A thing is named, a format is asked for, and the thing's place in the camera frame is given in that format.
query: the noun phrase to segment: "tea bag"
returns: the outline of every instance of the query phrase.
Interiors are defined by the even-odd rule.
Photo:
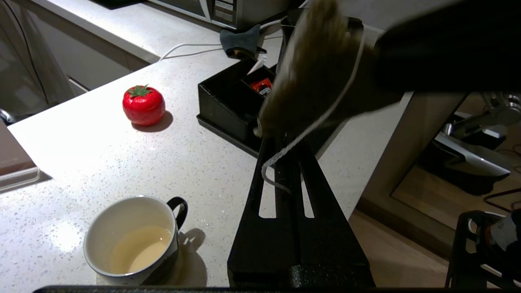
[[[259,137],[300,135],[263,165],[273,165],[308,133],[399,101],[374,84],[376,52],[365,46],[363,29],[346,32],[347,19],[335,0],[315,0],[299,18],[254,130]]]

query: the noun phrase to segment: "cabinet drawer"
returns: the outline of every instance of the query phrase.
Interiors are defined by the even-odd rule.
[[[16,2],[21,17],[45,40],[65,76],[93,90],[130,73],[125,51],[31,1]]]

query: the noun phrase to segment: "black tray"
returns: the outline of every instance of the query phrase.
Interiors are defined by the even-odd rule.
[[[249,85],[269,78],[273,83],[276,65],[261,67],[246,75],[255,65],[253,58],[242,60],[198,85],[199,124],[231,142],[246,153],[258,157],[262,140],[253,134],[257,115],[264,97]],[[305,141],[316,154],[336,127],[321,128],[310,133]]]

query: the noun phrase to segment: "wooden floor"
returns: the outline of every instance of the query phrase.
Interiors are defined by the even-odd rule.
[[[471,95],[459,111],[476,115],[481,113],[483,106],[484,103],[479,96]],[[508,127],[507,139],[496,149],[512,163],[512,166],[521,166],[521,156],[513,152],[517,144],[521,144],[521,127],[513,125]],[[521,151],[521,147],[516,147],[516,151]],[[489,194],[519,187],[521,187],[521,174],[512,170],[507,178],[494,184],[494,190]],[[463,212],[481,210],[505,214],[503,210],[484,203],[485,196],[477,197],[468,194],[417,166],[405,176],[392,197],[453,229],[456,228],[457,219]],[[521,200],[521,193],[499,197],[492,201],[509,209],[511,203],[519,200]]]
[[[377,287],[443,287],[448,262],[367,215],[349,219]]]

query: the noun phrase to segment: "microwave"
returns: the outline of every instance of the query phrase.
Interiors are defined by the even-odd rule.
[[[246,30],[282,17],[303,0],[149,0],[177,12],[232,29]]]

